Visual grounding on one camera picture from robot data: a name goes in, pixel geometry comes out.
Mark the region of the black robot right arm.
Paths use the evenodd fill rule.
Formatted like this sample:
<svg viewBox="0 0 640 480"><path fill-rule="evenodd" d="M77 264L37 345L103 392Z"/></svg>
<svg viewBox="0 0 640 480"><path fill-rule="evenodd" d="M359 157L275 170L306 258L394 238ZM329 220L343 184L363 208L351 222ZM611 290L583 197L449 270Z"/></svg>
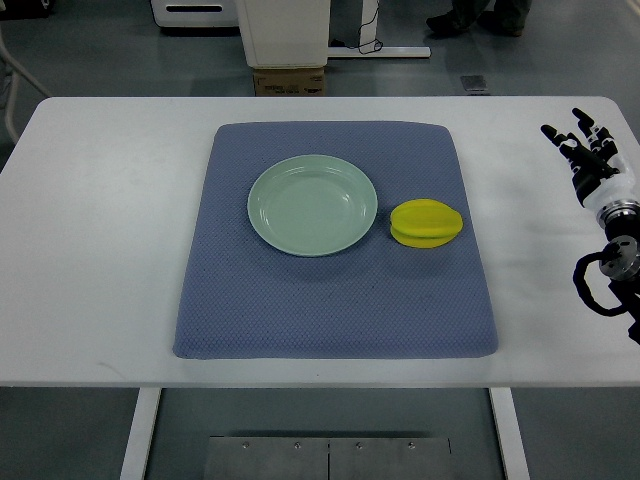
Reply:
<svg viewBox="0 0 640 480"><path fill-rule="evenodd" d="M639 343L639 202L613 201L600 209L596 218L608 243L601 251L577 261L573 283L580 299L593 312L604 317L628 313L633 318L628 336ZM593 297L586 280L592 263L597 263L600 272L609 279L608 288L619 300L618 306L604 307Z"/></svg>

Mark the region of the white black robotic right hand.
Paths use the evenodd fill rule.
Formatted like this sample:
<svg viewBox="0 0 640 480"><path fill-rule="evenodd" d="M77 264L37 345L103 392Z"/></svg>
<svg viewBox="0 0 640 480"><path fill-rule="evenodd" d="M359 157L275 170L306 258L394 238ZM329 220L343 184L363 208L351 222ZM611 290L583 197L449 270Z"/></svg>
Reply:
<svg viewBox="0 0 640 480"><path fill-rule="evenodd" d="M573 133L563 134L551 125L542 125L540 130L568 161L580 205L598 213L614 203L638 204L635 175L609 130L578 108L572 114L585 144Z"/></svg>

